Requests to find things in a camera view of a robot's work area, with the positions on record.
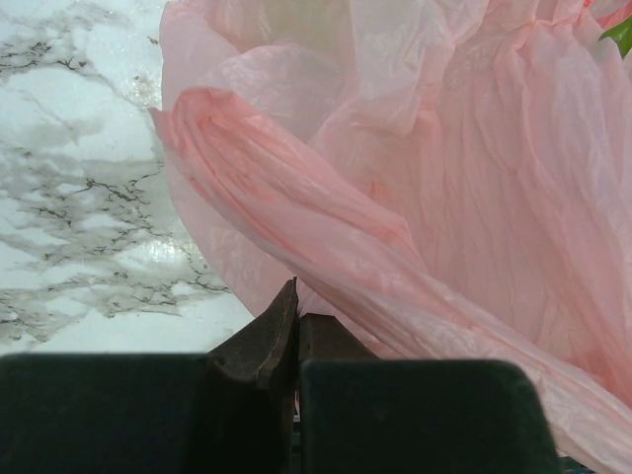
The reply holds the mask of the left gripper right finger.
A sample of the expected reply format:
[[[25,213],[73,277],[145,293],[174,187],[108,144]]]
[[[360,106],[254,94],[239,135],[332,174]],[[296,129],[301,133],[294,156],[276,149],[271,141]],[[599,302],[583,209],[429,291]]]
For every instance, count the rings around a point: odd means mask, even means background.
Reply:
[[[300,321],[305,473],[558,473],[539,397],[494,359],[386,360],[332,316]]]

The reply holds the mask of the pink plastic bag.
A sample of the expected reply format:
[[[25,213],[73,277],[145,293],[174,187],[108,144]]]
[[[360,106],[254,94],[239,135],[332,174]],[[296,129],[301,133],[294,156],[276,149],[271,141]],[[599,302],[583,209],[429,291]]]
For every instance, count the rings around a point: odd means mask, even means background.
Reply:
[[[384,357],[499,358],[631,469],[627,1],[171,1],[172,203],[253,313],[288,279]]]

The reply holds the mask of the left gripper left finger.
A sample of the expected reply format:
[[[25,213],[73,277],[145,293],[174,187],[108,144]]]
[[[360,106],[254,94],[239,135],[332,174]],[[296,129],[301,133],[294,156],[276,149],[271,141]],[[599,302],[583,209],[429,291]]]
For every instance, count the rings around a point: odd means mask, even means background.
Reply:
[[[279,473],[289,461],[297,291],[197,354],[1,360],[5,473]]]

